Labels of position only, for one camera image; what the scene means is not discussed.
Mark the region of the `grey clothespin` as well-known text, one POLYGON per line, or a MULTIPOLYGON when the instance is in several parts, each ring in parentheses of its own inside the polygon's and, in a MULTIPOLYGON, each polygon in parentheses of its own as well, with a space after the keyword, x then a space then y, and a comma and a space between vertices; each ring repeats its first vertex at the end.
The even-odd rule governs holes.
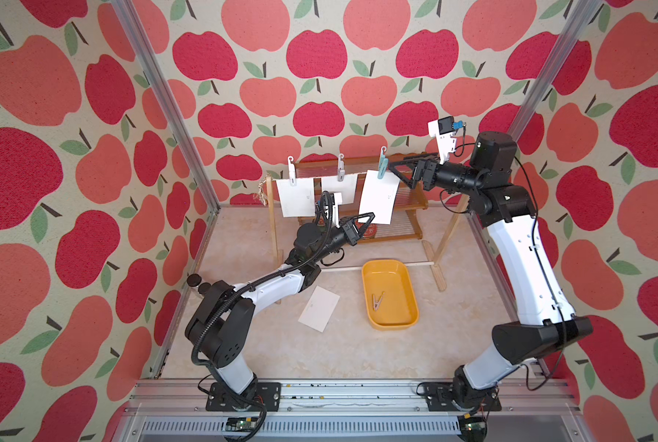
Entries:
POLYGON ((338 182, 343 182, 343 180, 345 180, 345 176, 346 176, 346 171, 345 171, 344 155, 339 154, 337 160, 336 179, 338 182))

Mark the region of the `pink clothespin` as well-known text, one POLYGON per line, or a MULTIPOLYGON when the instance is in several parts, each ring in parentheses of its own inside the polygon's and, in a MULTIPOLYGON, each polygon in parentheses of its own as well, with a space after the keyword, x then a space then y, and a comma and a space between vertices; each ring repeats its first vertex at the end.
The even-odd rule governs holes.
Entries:
POLYGON ((371 295, 371 308, 373 311, 378 311, 382 305, 382 300, 384 299, 385 292, 382 291, 380 294, 371 295))

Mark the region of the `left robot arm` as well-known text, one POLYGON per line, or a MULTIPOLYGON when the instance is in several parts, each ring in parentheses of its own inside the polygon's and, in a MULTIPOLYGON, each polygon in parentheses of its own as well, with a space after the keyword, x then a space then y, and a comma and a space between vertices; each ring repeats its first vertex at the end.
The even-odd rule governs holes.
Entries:
POLYGON ((321 274, 323 259, 357 245, 373 223, 373 212, 340 218, 338 202, 323 192, 314 208, 314 221, 297 230, 287 259, 274 272, 250 283, 211 284, 198 274, 187 278, 202 301, 185 328, 193 345, 191 360, 215 379, 213 386, 225 402, 241 410, 262 410, 258 380, 242 356, 253 317, 263 309, 309 288, 321 274))

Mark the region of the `teal clothespin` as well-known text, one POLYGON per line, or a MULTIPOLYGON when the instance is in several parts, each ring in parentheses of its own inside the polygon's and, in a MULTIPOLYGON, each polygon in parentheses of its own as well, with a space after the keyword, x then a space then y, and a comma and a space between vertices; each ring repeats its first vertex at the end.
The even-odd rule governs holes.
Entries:
POLYGON ((387 147, 384 145, 381 147, 381 154, 379 158, 379 164, 377 169, 377 179, 382 180, 390 164, 388 156, 386 156, 387 147))

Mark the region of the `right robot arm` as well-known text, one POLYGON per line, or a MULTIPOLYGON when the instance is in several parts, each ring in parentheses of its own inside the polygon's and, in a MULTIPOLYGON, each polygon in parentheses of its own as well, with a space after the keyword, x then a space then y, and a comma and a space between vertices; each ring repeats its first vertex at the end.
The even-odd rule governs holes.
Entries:
POLYGON ((536 203, 510 181, 517 150, 508 134, 483 132, 469 165, 420 155, 388 166, 410 188, 467 195, 468 212, 494 241, 511 281, 518 319, 495 326, 489 348, 457 368, 452 378, 452 402, 465 411, 495 393, 523 362, 562 351, 594 331, 589 318, 576 314, 555 277, 539 234, 536 203))

